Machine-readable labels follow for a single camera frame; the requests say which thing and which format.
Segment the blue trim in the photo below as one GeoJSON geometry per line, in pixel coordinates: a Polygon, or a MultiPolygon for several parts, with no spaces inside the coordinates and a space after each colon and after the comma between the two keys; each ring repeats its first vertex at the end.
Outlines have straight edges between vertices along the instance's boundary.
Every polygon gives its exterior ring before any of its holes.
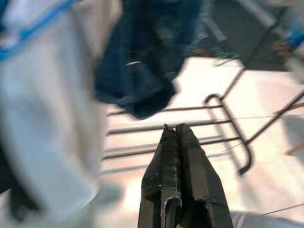
{"type": "Polygon", "coordinates": [[[19,32],[19,40],[8,48],[0,48],[0,61],[3,61],[10,56],[16,54],[26,42],[36,33],[46,29],[50,24],[56,22],[62,13],[70,10],[77,0],[66,0],[57,4],[46,15],[42,16],[32,26],[25,28],[19,32]]]}

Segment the metal rod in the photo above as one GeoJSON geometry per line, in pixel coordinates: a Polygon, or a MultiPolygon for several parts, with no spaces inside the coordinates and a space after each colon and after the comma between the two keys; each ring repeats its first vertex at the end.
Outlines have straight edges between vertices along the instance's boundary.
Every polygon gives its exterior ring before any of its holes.
{"type": "Polygon", "coordinates": [[[279,119],[284,113],[289,111],[295,103],[297,103],[302,97],[304,97],[304,90],[300,92],[289,104],[287,104],[275,117],[269,120],[263,127],[261,127],[250,139],[246,141],[246,144],[250,144],[255,140],[262,132],[264,132],[270,125],[272,125],[277,119],[279,119]]]}
{"type": "MultiPolygon", "coordinates": [[[[198,110],[198,109],[211,109],[211,108],[222,108],[221,105],[210,105],[210,106],[197,106],[197,107],[184,107],[184,108],[168,108],[160,111],[160,113],[164,112],[176,112],[176,111],[189,111],[189,110],[198,110]]],[[[127,111],[119,111],[119,112],[112,112],[109,113],[107,116],[112,115],[122,115],[122,114],[128,114],[127,111]]]]}
{"type": "Polygon", "coordinates": [[[243,136],[243,132],[241,131],[241,129],[239,128],[238,124],[234,121],[234,117],[232,116],[230,110],[228,109],[228,107],[225,105],[224,101],[221,100],[221,97],[220,95],[218,94],[211,94],[209,95],[205,100],[204,100],[204,103],[207,104],[209,102],[210,99],[212,98],[216,98],[218,99],[218,101],[222,104],[223,106],[223,110],[226,114],[226,116],[229,118],[232,126],[233,126],[233,129],[235,130],[235,133],[240,137],[240,140],[242,141],[242,144],[244,146],[244,148],[246,149],[246,152],[247,152],[247,161],[246,161],[246,164],[238,170],[238,173],[240,175],[243,175],[245,172],[247,172],[250,167],[251,167],[251,164],[252,164],[252,154],[251,154],[251,149],[250,147],[248,146],[246,140],[245,140],[245,137],[243,136]]]}
{"type": "MultiPolygon", "coordinates": [[[[213,125],[213,124],[227,124],[230,123],[230,120],[220,120],[220,121],[197,121],[197,122],[188,122],[190,127],[194,126],[203,126],[203,125],[213,125]]],[[[168,126],[175,128],[177,124],[168,124],[168,126]]],[[[135,133],[135,132],[145,132],[145,131],[154,131],[154,130],[163,130],[164,125],[154,125],[154,126],[145,126],[145,127],[133,127],[133,128],[124,128],[124,129],[115,129],[110,130],[107,135],[113,134],[123,134],[123,133],[135,133]]]]}
{"type": "MultiPolygon", "coordinates": [[[[200,145],[209,145],[209,144],[216,144],[216,143],[224,143],[224,142],[235,141],[235,140],[240,140],[240,137],[227,138],[227,139],[218,139],[218,140],[210,140],[210,141],[201,142],[200,145]]],[[[150,150],[136,151],[136,152],[109,154],[109,155],[105,155],[102,158],[102,161],[108,160],[108,159],[114,159],[114,158],[123,158],[123,157],[129,157],[129,156],[136,156],[136,155],[154,153],[155,151],[156,151],[156,148],[150,149],[150,150]]]]}
{"type": "Polygon", "coordinates": [[[244,60],[244,62],[243,62],[244,67],[234,77],[234,79],[232,80],[232,82],[228,86],[227,90],[224,92],[224,94],[220,98],[221,100],[224,100],[228,96],[228,94],[231,92],[232,88],[235,86],[235,84],[238,82],[238,80],[242,77],[244,71],[248,68],[248,65],[250,64],[251,60],[256,56],[257,52],[259,51],[259,49],[261,47],[261,44],[267,39],[268,33],[271,32],[273,29],[275,29],[279,25],[279,23],[281,21],[281,18],[284,16],[286,10],[287,10],[287,8],[283,8],[279,12],[279,14],[277,16],[277,20],[274,23],[274,25],[272,25],[269,28],[267,28],[267,30],[264,32],[262,38],[260,39],[260,41],[258,42],[258,44],[256,45],[256,47],[250,53],[250,55],[248,56],[248,58],[244,60]]]}

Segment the metal frame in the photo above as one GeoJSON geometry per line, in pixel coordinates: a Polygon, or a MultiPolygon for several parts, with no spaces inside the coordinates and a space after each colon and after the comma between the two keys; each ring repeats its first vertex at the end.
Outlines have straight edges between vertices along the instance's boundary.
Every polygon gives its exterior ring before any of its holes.
{"type": "MultiPolygon", "coordinates": [[[[277,27],[277,25],[280,22],[280,18],[284,15],[285,10],[283,10],[278,17],[279,19],[277,22],[269,27],[265,33],[264,36],[260,39],[258,45],[254,48],[253,52],[250,54],[248,59],[243,63],[244,67],[236,74],[226,91],[222,96],[218,94],[211,94],[204,100],[205,106],[198,106],[198,107],[185,107],[185,108],[171,108],[171,109],[165,109],[161,112],[173,112],[173,111],[187,111],[187,110],[199,110],[199,109],[215,109],[215,108],[222,108],[224,110],[224,113],[227,117],[227,120],[212,120],[212,121],[197,121],[197,122],[189,122],[187,123],[189,126],[205,126],[205,125],[213,125],[213,124],[231,124],[233,126],[233,129],[235,131],[236,137],[233,138],[226,138],[226,139],[219,139],[219,140],[212,140],[207,142],[200,142],[200,145],[206,145],[206,144],[214,144],[214,143],[223,143],[223,142],[230,142],[235,140],[240,140],[241,144],[243,145],[246,155],[247,155],[247,161],[245,165],[238,170],[238,173],[240,175],[243,175],[245,172],[247,172],[252,163],[252,151],[250,148],[250,144],[265,130],[267,130],[276,120],[278,120],[284,113],[286,113],[294,104],[296,104],[302,97],[304,97],[304,90],[300,92],[292,101],[290,101],[281,111],[279,111],[276,116],[274,116],[271,120],[269,120],[264,126],[262,126],[255,134],[253,134],[249,139],[246,139],[244,136],[244,133],[242,132],[239,125],[236,123],[235,118],[233,117],[231,111],[229,110],[229,107],[225,104],[224,100],[230,93],[230,91],[233,89],[233,87],[237,84],[239,79],[242,77],[242,75],[247,70],[246,66],[250,64],[250,61],[255,56],[255,54],[259,51],[259,48],[261,47],[262,43],[267,38],[268,34],[277,27]],[[213,105],[208,106],[208,102],[211,99],[216,99],[219,102],[219,105],[213,105]]],[[[113,115],[121,115],[121,114],[127,114],[127,112],[113,112],[109,113],[108,116],[113,115]]],[[[107,135],[114,135],[114,134],[123,134],[123,133],[135,133],[135,132],[144,132],[144,131],[153,131],[153,130],[162,130],[164,128],[163,125],[154,125],[154,126],[145,126],[145,127],[135,127],[135,128],[125,128],[125,129],[117,129],[117,130],[110,130],[107,135]]],[[[128,153],[120,153],[120,154],[109,154],[105,155],[103,157],[103,160],[107,159],[114,159],[114,158],[121,158],[126,156],[134,156],[134,155],[140,155],[140,154],[147,154],[147,153],[153,153],[156,149],[151,150],[142,150],[142,151],[136,151],[136,152],[128,152],[128,153]]]]}

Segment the white surface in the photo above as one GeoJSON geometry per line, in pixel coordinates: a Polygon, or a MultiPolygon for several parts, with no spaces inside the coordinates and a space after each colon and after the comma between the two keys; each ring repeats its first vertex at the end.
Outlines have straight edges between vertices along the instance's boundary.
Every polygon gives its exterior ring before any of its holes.
{"type": "MultiPolygon", "coordinates": [[[[239,67],[237,62],[213,68],[212,59],[191,58],[185,70],[176,80],[180,93],[170,107],[198,106],[211,93],[223,93],[239,67]]],[[[298,85],[289,73],[251,71],[247,72],[227,98],[237,122],[246,137],[251,136],[265,124],[274,112],[281,109],[297,93],[304,89],[298,85]]],[[[108,111],[117,108],[110,106],[108,111]]],[[[220,110],[215,115],[225,118],[220,110]]],[[[184,111],[160,113],[147,120],[135,121],[128,115],[110,117],[109,128],[164,124],[170,122],[197,121],[211,119],[208,111],[184,111]]],[[[229,124],[218,126],[200,126],[193,128],[198,138],[217,139],[221,136],[233,136],[229,124]]],[[[157,145],[161,131],[130,133],[109,136],[107,148],[125,148],[148,144],[147,148],[157,145]]],[[[304,203],[304,151],[294,156],[284,153],[303,141],[304,109],[290,111],[270,129],[252,143],[254,163],[252,169],[243,177],[237,175],[237,168],[244,163],[244,150],[238,141],[204,146],[209,159],[218,172],[228,204],[231,210],[245,210],[258,213],[270,213],[304,203]]],[[[102,171],[138,167],[133,171],[116,172],[102,176],[104,180],[115,180],[124,189],[121,203],[101,214],[98,227],[137,227],[141,179],[152,154],[114,159],[102,163],[102,171]]],[[[304,222],[304,211],[300,208],[283,210],[273,215],[304,222]]]]}

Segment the tiled floor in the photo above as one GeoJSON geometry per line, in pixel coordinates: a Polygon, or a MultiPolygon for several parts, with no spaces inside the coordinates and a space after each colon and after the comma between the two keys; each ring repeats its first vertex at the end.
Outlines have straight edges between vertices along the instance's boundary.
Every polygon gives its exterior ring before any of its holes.
{"type": "MultiPolygon", "coordinates": [[[[237,62],[214,68],[212,59],[189,59],[176,79],[180,93],[170,107],[201,105],[208,94],[223,93],[238,70],[237,62]]],[[[248,138],[303,89],[304,86],[297,84],[289,73],[251,71],[242,77],[226,102],[248,138]]],[[[225,118],[221,110],[213,114],[218,119],[225,118]]],[[[160,113],[143,121],[125,115],[109,118],[108,126],[118,129],[209,119],[212,114],[206,110],[160,113]]],[[[229,124],[193,127],[193,130],[198,138],[206,140],[234,135],[229,124]]],[[[115,152],[117,148],[124,152],[136,151],[143,145],[154,148],[161,133],[109,136],[107,148],[109,152],[115,152]]],[[[294,156],[284,155],[303,138],[304,109],[301,108],[290,111],[252,143],[254,164],[243,177],[236,172],[245,161],[244,150],[238,141],[204,146],[222,179],[230,209],[271,213],[304,222],[304,151],[294,156]]],[[[97,217],[100,227],[137,227],[141,179],[151,158],[152,154],[146,154],[102,163],[102,180],[117,182],[123,189],[123,198],[112,209],[100,213],[97,217]]]]}

